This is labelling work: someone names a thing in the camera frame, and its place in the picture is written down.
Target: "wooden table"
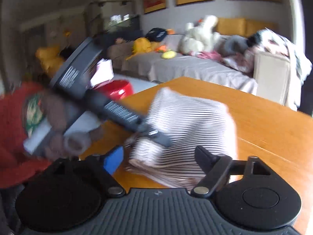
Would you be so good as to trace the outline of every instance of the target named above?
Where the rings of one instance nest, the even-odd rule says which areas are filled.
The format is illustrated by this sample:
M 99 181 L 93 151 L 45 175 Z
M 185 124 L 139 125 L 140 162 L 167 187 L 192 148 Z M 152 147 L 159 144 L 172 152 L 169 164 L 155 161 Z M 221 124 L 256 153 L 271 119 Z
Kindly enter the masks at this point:
M 229 107 L 237 125 L 239 159 L 258 156 L 300 194 L 302 210 L 295 228 L 305 234 L 313 206 L 313 119 L 251 94 L 185 77 L 127 97 L 122 103 L 146 113 L 161 87 L 169 87 L 187 96 L 216 100 Z M 106 122 L 104 129 L 104 138 L 88 149 L 83 157 L 106 153 L 123 144 L 130 135 L 111 122 Z M 130 187 L 164 187 L 144 176 L 126 172 L 123 165 L 114 177 L 126 190 Z

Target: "yellow plush toy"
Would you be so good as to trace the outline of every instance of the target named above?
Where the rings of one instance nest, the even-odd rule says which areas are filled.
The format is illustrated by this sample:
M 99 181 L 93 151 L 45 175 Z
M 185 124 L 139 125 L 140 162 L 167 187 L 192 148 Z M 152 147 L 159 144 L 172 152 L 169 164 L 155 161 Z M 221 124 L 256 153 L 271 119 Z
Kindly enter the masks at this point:
M 139 38 L 134 41 L 134 46 L 133 46 L 133 55 L 129 56 L 126 58 L 126 60 L 132 58 L 133 56 L 140 54 L 140 53 L 148 53 L 151 52 L 151 43 L 148 41 L 147 38 Z
M 170 50 L 170 51 L 164 52 L 161 57 L 163 59 L 171 59 L 171 58 L 174 58 L 176 55 L 177 53 L 175 51 Z
M 40 47 L 35 55 L 40 60 L 41 67 L 45 73 L 52 78 L 64 62 L 59 56 L 60 46 Z

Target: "red sweater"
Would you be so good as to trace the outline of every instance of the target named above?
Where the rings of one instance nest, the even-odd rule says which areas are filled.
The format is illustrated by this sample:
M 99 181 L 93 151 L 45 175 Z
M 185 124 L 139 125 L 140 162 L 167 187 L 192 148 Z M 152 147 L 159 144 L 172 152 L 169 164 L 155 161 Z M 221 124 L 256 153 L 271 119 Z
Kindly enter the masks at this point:
M 27 138 L 22 126 L 25 100 L 42 90 L 39 84 L 23 83 L 13 94 L 0 100 L 0 188 L 25 182 L 50 164 L 46 159 L 27 157 L 23 148 Z

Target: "orange toy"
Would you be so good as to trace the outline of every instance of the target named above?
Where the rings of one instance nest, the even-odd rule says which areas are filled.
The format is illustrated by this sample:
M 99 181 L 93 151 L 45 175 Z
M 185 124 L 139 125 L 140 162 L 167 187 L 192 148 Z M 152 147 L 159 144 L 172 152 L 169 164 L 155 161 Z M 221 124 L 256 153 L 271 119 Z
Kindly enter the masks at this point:
M 167 47 L 166 47 L 166 45 L 162 45 L 162 46 L 156 48 L 154 51 L 164 53 L 167 51 Z
M 167 34 L 175 34 L 175 30 L 174 29 L 167 29 Z

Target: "gray floor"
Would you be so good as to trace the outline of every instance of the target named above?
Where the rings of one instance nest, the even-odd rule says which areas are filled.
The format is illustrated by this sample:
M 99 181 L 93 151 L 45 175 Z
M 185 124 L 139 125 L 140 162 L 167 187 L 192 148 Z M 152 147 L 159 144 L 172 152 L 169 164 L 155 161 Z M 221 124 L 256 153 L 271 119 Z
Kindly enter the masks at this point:
M 154 83 L 154 82 L 132 78 L 132 77 L 128 77 L 128 76 L 124 76 L 120 74 L 114 74 L 113 80 L 128 80 L 134 89 L 134 93 L 138 93 L 138 92 L 141 92 L 143 90 L 146 90 L 148 88 L 158 85 L 157 83 Z

